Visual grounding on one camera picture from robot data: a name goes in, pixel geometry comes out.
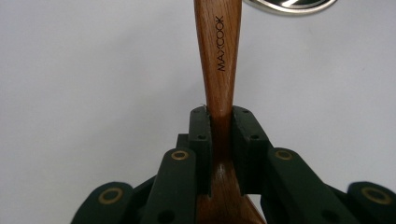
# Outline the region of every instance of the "white background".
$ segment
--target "white background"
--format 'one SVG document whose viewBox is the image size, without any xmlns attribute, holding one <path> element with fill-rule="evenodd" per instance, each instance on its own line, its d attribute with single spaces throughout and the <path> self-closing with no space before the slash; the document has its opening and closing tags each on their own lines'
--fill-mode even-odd
<svg viewBox="0 0 396 224">
<path fill-rule="evenodd" d="M 342 191 L 396 191 L 395 11 L 243 5 L 234 104 Z M 0 223 L 69 223 L 100 185 L 141 184 L 204 103 L 192 0 L 0 1 Z"/>
</svg>

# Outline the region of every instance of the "wood grain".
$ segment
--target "wood grain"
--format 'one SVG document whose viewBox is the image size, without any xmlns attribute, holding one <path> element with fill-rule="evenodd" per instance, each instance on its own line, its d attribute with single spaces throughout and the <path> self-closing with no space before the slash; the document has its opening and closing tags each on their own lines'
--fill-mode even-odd
<svg viewBox="0 0 396 224">
<path fill-rule="evenodd" d="M 241 196 L 230 153 L 230 130 L 241 0 L 194 0 L 213 139 L 212 196 L 197 200 L 197 223 L 265 223 Z"/>
</svg>

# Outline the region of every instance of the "screw hole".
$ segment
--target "screw hole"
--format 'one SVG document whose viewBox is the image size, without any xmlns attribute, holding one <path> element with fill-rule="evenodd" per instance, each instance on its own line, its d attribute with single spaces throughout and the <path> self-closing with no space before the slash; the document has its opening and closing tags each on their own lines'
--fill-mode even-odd
<svg viewBox="0 0 396 224">
<path fill-rule="evenodd" d="M 281 160 L 284 160 L 284 161 L 289 161 L 293 158 L 293 155 L 291 155 L 291 153 L 289 153 L 286 150 L 278 150 L 275 153 L 275 156 L 280 158 Z"/>
<path fill-rule="evenodd" d="M 364 195 L 364 197 L 374 203 L 380 203 L 384 205 L 392 203 L 390 196 L 380 189 L 366 187 L 361 190 L 361 193 Z"/>
<path fill-rule="evenodd" d="M 116 203 L 122 197 L 122 189 L 110 188 L 106 189 L 99 195 L 99 203 L 101 204 L 112 204 Z"/>
<path fill-rule="evenodd" d="M 340 222 L 340 217 L 334 211 L 324 210 L 322 212 L 322 217 L 330 223 L 339 223 Z"/>
<path fill-rule="evenodd" d="M 189 157 L 189 153 L 183 150 L 172 153 L 172 158 L 177 161 L 186 160 Z"/>
<path fill-rule="evenodd" d="M 175 220 L 175 213 L 170 210 L 162 211 L 158 215 L 158 221 L 160 223 L 171 223 L 173 220 Z"/>
</svg>

